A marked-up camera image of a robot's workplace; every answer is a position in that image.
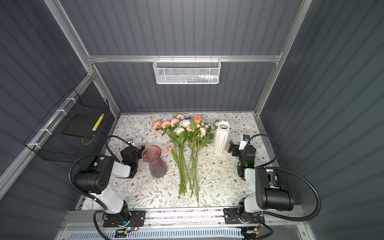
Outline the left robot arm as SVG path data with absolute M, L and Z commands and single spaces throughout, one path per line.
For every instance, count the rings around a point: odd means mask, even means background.
M 114 156 L 102 154 L 85 155 L 72 163 L 68 173 L 70 186 L 103 208 L 101 213 L 104 228 L 120 227 L 133 231 L 144 225 L 146 212 L 130 211 L 127 202 L 118 197 L 109 186 L 111 177 L 131 179 L 135 176 L 144 149 L 144 146 L 139 149 L 135 146 L 126 147 L 121 151 L 122 163 Z M 91 165 L 73 176 L 76 164 L 91 157 L 94 158 Z

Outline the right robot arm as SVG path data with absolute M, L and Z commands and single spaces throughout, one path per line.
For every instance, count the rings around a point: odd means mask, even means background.
M 264 166 L 256 167 L 256 148 L 246 140 L 241 141 L 240 145 L 230 142 L 228 152 L 239 159 L 239 177 L 255 184 L 255 196 L 243 198 L 236 208 L 223 209 L 226 224 L 256 223 L 256 217 L 264 218 L 259 213 L 262 210 L 293 210 L 295 203 L 284 172 Z

